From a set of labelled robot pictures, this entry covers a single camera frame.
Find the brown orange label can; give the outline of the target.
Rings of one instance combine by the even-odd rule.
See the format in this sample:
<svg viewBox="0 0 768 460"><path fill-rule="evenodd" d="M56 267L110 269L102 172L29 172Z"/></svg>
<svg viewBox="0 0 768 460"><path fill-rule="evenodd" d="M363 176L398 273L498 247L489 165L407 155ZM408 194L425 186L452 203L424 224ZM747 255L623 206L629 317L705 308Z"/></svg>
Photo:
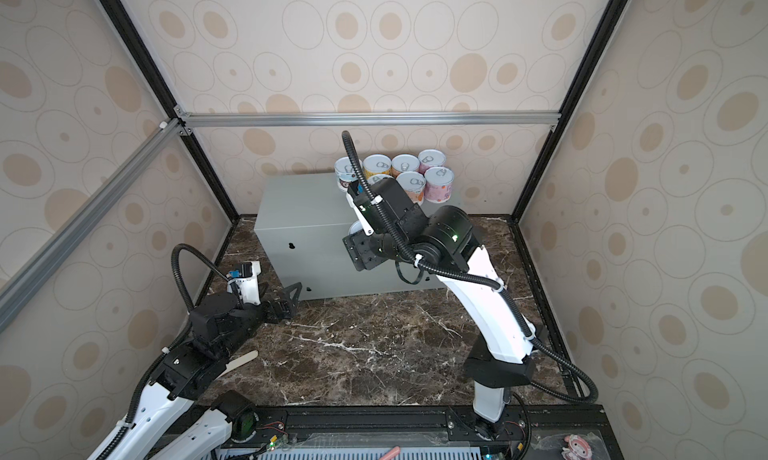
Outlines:
<svg viewBox="0 0 768 460"><path fill-rule="evenodd" d="M418 172L403 172L397 176L396 181L413 203L423 204L426 180L422 174Z"/></svg>

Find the yellow label can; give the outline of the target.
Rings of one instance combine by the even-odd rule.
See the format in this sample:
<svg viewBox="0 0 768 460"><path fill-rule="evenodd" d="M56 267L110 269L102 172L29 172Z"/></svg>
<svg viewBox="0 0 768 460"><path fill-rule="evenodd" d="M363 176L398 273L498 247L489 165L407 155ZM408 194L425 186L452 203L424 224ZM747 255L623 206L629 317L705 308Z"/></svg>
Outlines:
<svg viewBox="0 0 768 460"><path fill-rule="evenodd" d="M374 154L366 157L363 162L363 173L366 179L375 175L389 175L392 163L391 159L382 154Z"/></svg>

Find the orange pink label can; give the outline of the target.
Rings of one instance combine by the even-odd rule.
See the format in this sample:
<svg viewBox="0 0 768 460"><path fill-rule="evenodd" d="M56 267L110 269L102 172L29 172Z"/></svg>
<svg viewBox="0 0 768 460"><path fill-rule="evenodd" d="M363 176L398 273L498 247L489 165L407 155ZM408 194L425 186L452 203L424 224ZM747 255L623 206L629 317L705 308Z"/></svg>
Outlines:
<svg viewBox="0 0 768 460"><path fill-rule="evenodd" d="M403 173L419 172L420 161L416 156L410 154L397 155L391 160L391 174L398 177Z"/></svg>

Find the teal can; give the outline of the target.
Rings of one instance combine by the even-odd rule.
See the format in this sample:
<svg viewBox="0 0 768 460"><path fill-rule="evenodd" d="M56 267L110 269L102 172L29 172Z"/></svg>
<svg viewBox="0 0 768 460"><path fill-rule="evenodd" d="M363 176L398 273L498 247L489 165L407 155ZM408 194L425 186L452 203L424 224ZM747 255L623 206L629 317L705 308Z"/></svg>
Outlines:
<svg viewBox="0 0 768 460"><path fill-rule="evenodd" d="M349 185L358 180L354 172L351 161L347 158L340 158L334 164L337 187L341 191L346 191Z"/></svg>

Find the green label can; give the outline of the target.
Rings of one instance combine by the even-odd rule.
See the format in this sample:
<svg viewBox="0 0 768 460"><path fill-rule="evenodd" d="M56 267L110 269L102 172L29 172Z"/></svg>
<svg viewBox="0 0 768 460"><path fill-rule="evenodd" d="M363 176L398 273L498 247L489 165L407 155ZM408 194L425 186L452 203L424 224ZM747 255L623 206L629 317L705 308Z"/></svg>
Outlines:
<svg viewBox="0 0 768 460"><path fill-rule="evenodd" d="M362 231L362 230L363 230L363 226L362 226L361 222L360 221L356 221L355 223L353 223L350 226L350 228L348 230L348 234L349 235L354 235L355 233L357 233L359 231Z"/></svg>

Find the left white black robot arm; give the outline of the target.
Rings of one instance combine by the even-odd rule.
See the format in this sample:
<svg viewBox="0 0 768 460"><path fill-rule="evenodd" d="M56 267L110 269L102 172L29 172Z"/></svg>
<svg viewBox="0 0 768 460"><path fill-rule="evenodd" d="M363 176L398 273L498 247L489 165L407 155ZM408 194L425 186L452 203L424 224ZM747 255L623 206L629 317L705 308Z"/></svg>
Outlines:
<svg viewBox="0 0 768 460"><path fill-rule="evenodd" d="M295 283L267 298L266 287L232 282L228 291L194 306L182 333L163 348L134 390L126 415L92 453L94 459L142 459L163 434L236 363L235 353L264 324L292 319L303 289ZM170 459L195 459L228 440L250 439L257 415L252 402L225 393L185 433L164 447Z"/></svg>

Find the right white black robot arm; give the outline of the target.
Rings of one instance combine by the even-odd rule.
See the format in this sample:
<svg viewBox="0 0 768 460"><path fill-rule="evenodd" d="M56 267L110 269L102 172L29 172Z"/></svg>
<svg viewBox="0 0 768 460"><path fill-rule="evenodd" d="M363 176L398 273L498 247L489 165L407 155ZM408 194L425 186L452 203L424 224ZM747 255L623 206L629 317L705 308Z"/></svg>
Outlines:
<svg viewBox="0 0 768 460"><path fill-rule="evenodd" d="M473 411L480 437L489 438L497 429L506 400L517 386L531 385L573 404L597 401L595 382L546 347L520 311L463 210L446 205L426 215L389 178L375 184L355 180L347 187L346 199L362 226L343 239L356 270L373 270L387 261L397 267L409 264L420 277L430 275L443 283L479 328L481 336L464 369L474 382ZM579 379L587 394L570 396L535 381L536 352Z"/></svg>

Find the grey metal cabinet box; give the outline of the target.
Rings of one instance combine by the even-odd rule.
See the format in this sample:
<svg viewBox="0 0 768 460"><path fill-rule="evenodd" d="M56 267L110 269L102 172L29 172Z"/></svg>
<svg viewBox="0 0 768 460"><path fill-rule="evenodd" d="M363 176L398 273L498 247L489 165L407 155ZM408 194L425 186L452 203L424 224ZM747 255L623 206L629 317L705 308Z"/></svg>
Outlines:
<svg viewBox="0 0 768 460"><path fill-rule="evenodd" d="M266 182L254 232L281 284L302 284L302 300L445 288L431 276L408 285L391 261L356 271L342 242L356 221L335 174L279 176Z"/></svg>

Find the wooden spatula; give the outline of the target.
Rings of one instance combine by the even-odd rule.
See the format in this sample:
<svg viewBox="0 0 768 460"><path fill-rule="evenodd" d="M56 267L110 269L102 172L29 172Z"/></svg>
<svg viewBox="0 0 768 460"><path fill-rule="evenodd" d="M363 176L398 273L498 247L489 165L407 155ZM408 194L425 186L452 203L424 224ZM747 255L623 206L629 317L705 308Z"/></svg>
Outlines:
<svg viewBox="0 0 768 460"><path fill-rule="evenodd" d="M248 353L231 360L228 362L225 366L224 371L219 375L219 378L223 377L224 375L248 364L249 362L252 362L253 360L257 359L259 356L259 352L257 350L251 350Z"/></svg>

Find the pink pen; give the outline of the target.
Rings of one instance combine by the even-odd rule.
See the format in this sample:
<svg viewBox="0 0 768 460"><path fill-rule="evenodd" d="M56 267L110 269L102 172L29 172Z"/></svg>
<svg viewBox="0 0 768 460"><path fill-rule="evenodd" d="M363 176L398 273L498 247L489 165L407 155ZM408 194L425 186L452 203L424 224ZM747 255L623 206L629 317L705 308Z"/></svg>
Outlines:
<svg viewBox="0 0 768 460"><path fill-rule="evenodd" d="M395 446L389 451L385 452L382 456L379 457L379 460L392 460L398 457L401 453L401 448L399 446Z"/></svg>

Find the pink toy figure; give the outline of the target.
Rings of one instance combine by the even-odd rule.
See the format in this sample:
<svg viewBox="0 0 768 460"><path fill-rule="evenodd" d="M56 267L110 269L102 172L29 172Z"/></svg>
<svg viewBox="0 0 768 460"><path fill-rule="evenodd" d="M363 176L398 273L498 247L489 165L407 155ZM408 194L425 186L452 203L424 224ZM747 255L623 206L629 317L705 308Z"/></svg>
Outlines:
<svg viewBox="0 0 768 460"><path fill-rule="evenodd" d="M564 438L566 445L562 448L561 456L564 460L591 460L593 451L589 443L576 434Z"/></svg>

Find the diagonal aluminium rail left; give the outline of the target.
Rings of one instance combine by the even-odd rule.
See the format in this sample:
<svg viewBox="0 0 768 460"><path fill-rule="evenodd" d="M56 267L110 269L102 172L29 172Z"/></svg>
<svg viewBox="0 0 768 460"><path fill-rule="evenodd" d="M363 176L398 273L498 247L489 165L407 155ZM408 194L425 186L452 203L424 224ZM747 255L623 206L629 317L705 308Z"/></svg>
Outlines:
<svg viewBox="0 0 768 460"><path fill-rule="evenodd" d="M63 262L122 198L166 144L180 135L181 121L168 119L89 197L1 290L1 329L6 330Z"/></svg>

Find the horizontal aluminium rail back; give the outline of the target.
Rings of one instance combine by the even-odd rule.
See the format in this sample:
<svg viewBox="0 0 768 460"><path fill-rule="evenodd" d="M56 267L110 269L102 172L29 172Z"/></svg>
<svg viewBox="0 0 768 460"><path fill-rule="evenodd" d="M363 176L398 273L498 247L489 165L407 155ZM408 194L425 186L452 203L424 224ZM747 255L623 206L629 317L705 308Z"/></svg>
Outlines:
<svg viewBox="0 0 768 460"><path fill-rule="evenodd" d="M176 119L190 128L282 127L404 127L556 125L556 111L521 112L385 112L385 113L279 113L201 114L186 113Z"/></svg>

